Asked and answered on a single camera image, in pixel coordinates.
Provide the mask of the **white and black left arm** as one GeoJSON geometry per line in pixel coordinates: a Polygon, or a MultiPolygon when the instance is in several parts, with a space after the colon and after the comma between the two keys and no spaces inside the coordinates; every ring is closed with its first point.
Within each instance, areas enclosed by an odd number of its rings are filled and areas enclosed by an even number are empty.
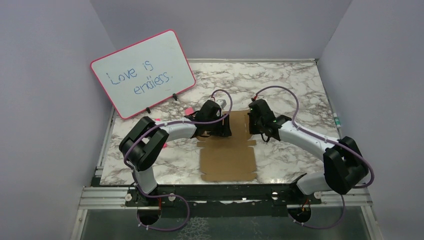
{"type": "Polygon", "coordinates": [[[142,117],[119,144],[124,164],[132,170],[138,199],[144,205],[157,200],[158,183],[153,164],[167,142],[179,139],[227,138],[232,135],[229,114],[223,112],[226,101],[207,100],[200,110],[179,120],[155,121],[142,117]]]}

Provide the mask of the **brown cardboard box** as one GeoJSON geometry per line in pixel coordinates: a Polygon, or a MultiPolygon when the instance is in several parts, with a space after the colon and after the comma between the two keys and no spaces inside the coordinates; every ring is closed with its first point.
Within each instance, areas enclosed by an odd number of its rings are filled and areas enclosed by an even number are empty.
{"type": "Polygon", "coordinates": [[[197,137],[199,169],[205,182],[250,182],[257,177],[256,141],[249,132],[248,111],[232,111],[229,127],[229,137],[197,137]]]}

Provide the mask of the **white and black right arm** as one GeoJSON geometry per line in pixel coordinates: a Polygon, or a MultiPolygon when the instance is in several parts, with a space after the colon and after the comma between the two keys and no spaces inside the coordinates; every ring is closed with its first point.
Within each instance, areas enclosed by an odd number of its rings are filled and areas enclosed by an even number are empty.
{"type": "Polygon", "coordinates": [[[336,139],[302,128],[288,116],[275,116],[264,99],[254,100],[248,107],[252,135],[290,143],[323,162],[323,171],[304,174],[290,184],[292,202],[300,204],[315,192],[345,195],[370,173],[351,137],[336,139]]]}

